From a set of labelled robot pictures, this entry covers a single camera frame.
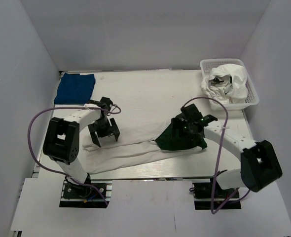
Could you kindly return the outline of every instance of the blue cloth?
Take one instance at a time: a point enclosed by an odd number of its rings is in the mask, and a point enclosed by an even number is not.
[[[83,105],[91,99],[94,85],[94,74],[65,73],[61,78],[54,103],[56,105]]]

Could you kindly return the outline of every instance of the gray wall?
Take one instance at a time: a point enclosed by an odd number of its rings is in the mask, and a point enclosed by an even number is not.
[[[19,190],[33,165],[27,146],[29,121],[52,105],[58,71],[19,0],[0,0],[0,237],[6,237]],[[42,117],[33,129],[38,151]]]
[[[22,0],[59,70],[240,58],[269,0]]]
[[[284,172],[278,186],[291,219],[291,1],[272,0],[241,59],[260,100],[247,117],[254,137],[275,147]]]

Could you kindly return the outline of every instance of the purple hose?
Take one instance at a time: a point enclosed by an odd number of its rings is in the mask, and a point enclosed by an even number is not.
[[[218,173],[218,168],[219,168],[219,163],[220,163],[221,151],[222,151],[222,147],[223,147],[223,138],[224,138],[224,133],[225,133],[225,127],[226,127],[226,125],[228,123],[229,113],[228,113],[228,110],[226,109],[226,107],[222,103],[220,103],[218,100],[215,100],[215,99],[209,98],[209,97],[200,97],[199,96],[199,97],[192,98],[192,99],[188,100],[183,105],[183,107],[185,107],[189,102],[191,102],[193,100],[196,100],[196,99],[208,99],[208,100],[215,101],[225,111],[225,121],[224,121],[224,124],[223,124],[223,129],[222,129],[222,133],[221,133],[221,137],[220,137],[219,149],[218,149],[218,155],[217,155],[217,161],[216,161],[216,167],[215,167],[215,174],[214,174],[214,179],[213,179],[212,189],[211,189],[211,213],[215,215],[239,190],[239,189],[235,189],[233,191],[233,193],[225,201],[223,201],[221,203],[221,205],[216,210],[214,210],[215,191],[216,191],[216,183],[217,183],[217,173]],[[250,191],[248,191],[242,198],[240,198],[239,200],[236,200],[234,202],[241,201],[242,199],[244,199],[249,194],[249,192]]]
[[[38,114],[36,114],[29,126],[28,126],[28,131],[27,131],[27,141],[28,141],[28,147],[29,147],[29,151],[32,155],[32,158],[34,159],[34,161],[36,162],[37,165],[39,165],[41,168],[47,170],[47,171],[50,171],[50,172],[53,172],[53,173],[57,173],[57,174],[62,174],[62,175],[65,175],[67,176],[68,178],[70,178],[73,182],[75,182],[76,184],[78,185],[81,185],[81,186],[87,186],[87,187],[90,187],[90,188],[93,188],[97,191],[97,193],[102,197],[102,199],[104,200],[106,206],[108,205],[105,197],[103,196],[103,194],[100,192],[100,190],[98,188],[96,188],[94,185],[91,185],[91,184],[83,184],[77,180],[75,180],[74,178],[72,178],[70,175],[68,175],[67,173],[64,173],[64,172],[61,172],[61,171],[58,171],[58,170],[54,170],[54,169],[50,169],[44,165],[42,165],[36,158],[35,154],[34,154],[34,151],[33,151],[33,148],[32,148],[32,142],[31,142],[31,129],[32,129],[32,126],[33,126],[33,123],[34,121],[36,120],[36,118],[40,115],[42,115],[43,113],[45,112],[48,112],[48,111],[51,111],[51,110],[83,110],[83,109],[91,109],[91,110],[101,110],[101,111],[104,111],[104,112],[107,112],[108,114],[112,114],[112,115],[116,115],[116,114],[119,114],[121,113],[121,109],[115,105],[116,108],[119,109],[118,112],[113,112],[113,111],[108,111],[108,110],[105,110],[105,109],[102,109],[102,108],[96,108],[96,107],[89,107],[89,108],[85,108],[85,107],[55,107],[55,108],[49,108],[49,109],[45,109],[43,111],[40,111]]]

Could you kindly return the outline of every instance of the purple cable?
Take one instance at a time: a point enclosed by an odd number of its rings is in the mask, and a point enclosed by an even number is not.
[[[69,174],[64,173],[64,172],[61,172],[61,171],[58,171],[58,170],[50,169],[50,168],[44,166],[43,164],[41,164],[41,163],[37,160],[37,158],[36,158],[36,156],[35,156],[35,154],[34,154],[33,148],[32,148],[32,142],[31,142],[31,130],[32,130],[32,126],[33,126],[33,123],[34,123],[34,121],[36,120],[36,118],[37,118],[38,116],[42,115],[43,113],[48,112],[48,111],[51,111],[51,110],[83,110],[83,109],[91,109],[91,110],[101,110],[101,111],[107,112],[107,113],[112,114],[112,115],[116,115],[116,114],[121,113],[121,109],[120,109],[117,105],[114,105],[114,106],[115,106],[116,108],[119,109],[118,112],[113,112],[113,111],[110,112],[110,111],[108,111],[108,110],[105,110],[105,109],[102,109],[102,108],[96,108],[96,107],[88,107],[88,108],[86,108],[86,107],[54,107],[54,108],[45,109],[45,110],[43,110],[43,111],[40,111],[38,114],[36,114],[36,115],[32,118],[32,120],[31,120],[31,122],[30,122],[30,124],[29,124],[29,126],[28,126],[28,131],[27,131],[27,141],[28,141],[29,151],[30,151],[30,153],[31,153],[31,155],[32,155],[32,158],[34,159],[34,161],[36,162],[37,165],[39,165],[41,168],[43,168],[43,169],[45,169],[45,170],[47,170],[47,171],[50,171],[50,172],[53,172],[53,173],[57,173],[57,174],[65,175],[65,176],[67,176],[68,178],[70,178],[73,182],[75,182],[75,183],[78,184],[78,185],[81,185],[81,186],[87,186],[87,187],[90,187],[90,188],[95,189],[95,190],[97,191],[97,193],[98,193],[98,194],[102,197],[102,199],[104,200],[106,206],[108,205],[108,203],[107,203],[105,197],[104,197],[103,194],[100,192],[100,190],[99,190],[98,188],[96,188],[94,185],[91,185],[91,184],[83,184],[83,183],[77,181],[76,179],[74,179],[73,177],[71,177]]]
[[[220,103],[218,100],[215,100],[213,98],[209,98],[209,97],[195,97],[195,98],[192,98],[190,100],[188,100],[184,105],[183,107],[185,107],[189,102],[193,101],[193,100],[196,100],[196,99],[207,99],[207,100],[212,100],[212,101],[215,101],[216,103],[218,103],[222,108],[223,110],[225,111],[225,121],[224,121],[224,124],[223,124],[223,129],[222,129],[222,133],[221,133],[221,137],[220,137],[220,142],[219,142],[219,150],[218,150],[218,155],[217,155],[217,161],[216,161],[216,167],[215,167],[215,174],[214,174],[214,179],[213,179],[213,183],[212,183],[212,189],[211,189],[211,213],[212,214],[216,214],[237,192],[239,189],[235,189],[233,191],[233,193],[231,193],[231,195],[221,203],[221,205],[216,209],[214,210],[214,201],[215,201],[215,191],[216,191],[216,183],[217,183],[217,173],[218,173],[218,168],[219,168],[219,163],[220,163],[220,156],[221,156],[221,151],[222,151],[222,146],[223,146],[223,138],[224,138],[224,133],[225,133],[225,127],[228,123],[228,119],[229,119],[229,113],[228,113],[228,110],[226,109],[226,107]],[[244,199],[248,194],[249,194],[250,191],[248,191],[246,193],[246,195],[244,195],[242,198],[240,198],[239,200],[236,200],[234,202],[238,202],[238,201],[241,201],[242,199]]]

